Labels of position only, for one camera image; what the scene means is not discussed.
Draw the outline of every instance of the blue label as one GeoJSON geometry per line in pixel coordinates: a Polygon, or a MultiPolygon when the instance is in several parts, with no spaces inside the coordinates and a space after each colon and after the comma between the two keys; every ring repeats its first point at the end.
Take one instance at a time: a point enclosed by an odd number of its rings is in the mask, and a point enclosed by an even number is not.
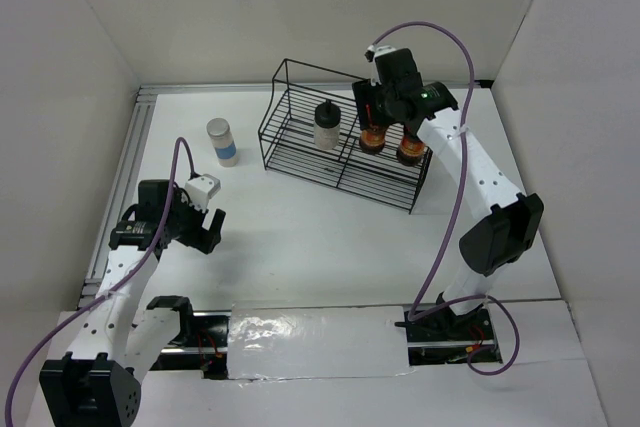
{"type": "Polygon", "coordinates": [[[227,160],[236,155],[236,144],[235,142],[231,142],[229,147],[225,147],[224,149],[219,149],[216,147],[216,155],[219,159],[227,160]]]}

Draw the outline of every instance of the black bottle cap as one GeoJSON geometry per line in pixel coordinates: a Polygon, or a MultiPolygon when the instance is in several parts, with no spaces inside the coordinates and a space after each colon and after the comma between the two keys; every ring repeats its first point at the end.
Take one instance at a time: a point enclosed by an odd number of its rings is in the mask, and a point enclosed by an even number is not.
{"type": "Polygon", "coordinates": [[[340,107],[326,100],[316,107],[316,124],[323,129],[332,129],[340,124],[340,107]]]}

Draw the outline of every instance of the robotic arm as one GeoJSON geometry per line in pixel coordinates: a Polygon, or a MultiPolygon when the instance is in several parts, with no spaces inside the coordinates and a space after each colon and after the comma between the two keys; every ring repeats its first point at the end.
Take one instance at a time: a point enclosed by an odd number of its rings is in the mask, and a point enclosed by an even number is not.
{"type": "Polygon", "coordinates": [[[111,252],[98,296],[110,295],[86,318],[61,360],[48,360],[40,385],[56,427],[92,425],[128,427],[141,401],[141,384],[167,344],[189,335],[193,310],[186,297],[156,297],[132,327],[143,291],[171,240],[208,254],[220,242],[225,213],[217,209],[211,226],[202,223],[220,181],[194,175],[184,188],[174,188],[160,242],[137,274],[120,290],[113,286],[143,259],[157,233],[169,181],[138,185],[138,204],[111,231],[111,252]],[[135,220],[129,216],[135,213],[135,220]]]}
{"type": "MultiPolygon", "coordinates": [[[[442,301],[489,292],[504,264],[515,262],[533,244],[544,206],[536,194],[525,196],[498,169],[476,137],[460,125],[461,113],[441,83],[423,85],[409,49],[378,47],[367,51],[377,78],[353,84],[360,127],[384,128],[402,123],[426,144],[459,180],[462,166],[460,131],[467,139],[465,199],[476,225],[460,239],[461,266],[441,294],[442,301]]],[[[473,312],[480,300],[450,307],[454,316],[473,312]]]]}

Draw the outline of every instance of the white wall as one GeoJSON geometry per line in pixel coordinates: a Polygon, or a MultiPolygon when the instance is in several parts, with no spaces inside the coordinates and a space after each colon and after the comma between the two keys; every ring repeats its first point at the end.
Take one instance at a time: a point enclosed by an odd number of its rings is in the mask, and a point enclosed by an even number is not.
{"type": "Polygon", "coordinates": [[[77,301],[138,84],[84,0],[0,0],[0,16],[4,399],[28,349],[77,301]]]}
{"type": "MultiPolygon", "coordinates": [[[[530,0],[88,0],[145,83],[270,79],[283,57],[366,75],[362,55],[401,21],[430,19],[466,43],[480,78],[495,78],[530,0]]],[[[428,78],[466,79],[440,34],[394,38],[428,78]]]]}
{"type": "Polygon", "coordinates": [[[494,94],[611,427],[638,425],[640,0],[534,0],[494,94]]]}

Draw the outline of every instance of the black wire rack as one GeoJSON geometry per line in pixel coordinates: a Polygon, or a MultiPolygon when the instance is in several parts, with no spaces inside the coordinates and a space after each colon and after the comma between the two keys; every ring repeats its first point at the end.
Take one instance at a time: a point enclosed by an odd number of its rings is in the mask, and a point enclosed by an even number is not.
{"type": "Polygon", "coordinates": [[[327,77],[336,82],[363,80],[296,60],[282,61],[273,76],[271,101],[258,129],[264,168],[411,213],[427,176],[432,152],[427,149],[419,165],[400,164],[396,159],[396,148],[403,136],[400,125],[387,130],[382,152],[377,155],[362,152],[351,90],[328,92],[318,84],[291,81],[291,78],[308,82],[327,77]],[[322,151],[314,144],[314,112],[327,99],[341,110],[340,141],[333,150],[322,151]]]}

